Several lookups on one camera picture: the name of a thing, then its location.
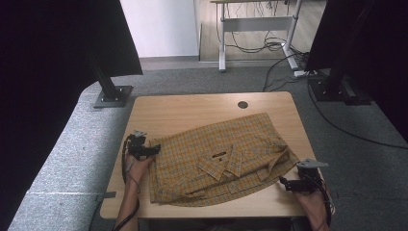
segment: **carpeted floor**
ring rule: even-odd
[[[267,66],[232,67],[227,73],[212,67],[145,70],[142,76],[114,78],[116,85],[134,86],[132,94],[125,108],[100,111],[90,108],[100,92],[98,84],[91,85],[81,94],[10,230],[110,229],[113,221],[102,219],[97,205],[108,185],[115,153],[138,96],[259,92],[267,73]],[[408,150],[363,141],[333,127],[315,107],[307,79],[295,81],[291,75],[288,66],[277,66],[268,78],[268,83],[272,79],[275,82],[267,90],[292,94],[318,160],[330,165],[321,171],[336,205],[332,230],[404,230],[408,226]],[[329,121],[349,133],[408,146],[375,102],[365,106],[317,106]]]

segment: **folded shirt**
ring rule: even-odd
[[[262,190],[299,162],[268,114],[249,115],[151,141],[150,201],[209,206]]]

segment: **white desk frame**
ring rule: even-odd
[[[212,3],[221,4],[220,18],[220,45],[219,45],[219,72],[225,72],[225,32],[248,32],[248,31],[288,31],[286,43],[282,43],[283,51],[293,71],[299,70],[294,60],[291,44],[299,17],[300,7],[303,0],[297,0],[294,15],[274,17],[248,17],[248,18],[225,18],[225,4],[254,2],[251,0],[215,0]]]

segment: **yellow plaid shirt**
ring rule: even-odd
[[[150,144],[162,146],[150,167],[150,200],[177,206],[208,206],[255,193],[299,161],[265,113]]]

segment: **forearm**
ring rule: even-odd
[[[138,204],[139,186],[130,177],[126,179],[125,193],[117,215],[115,227],[126,219],[135,210]],[[134,215],[120,230],[138,230],[138,218]]]

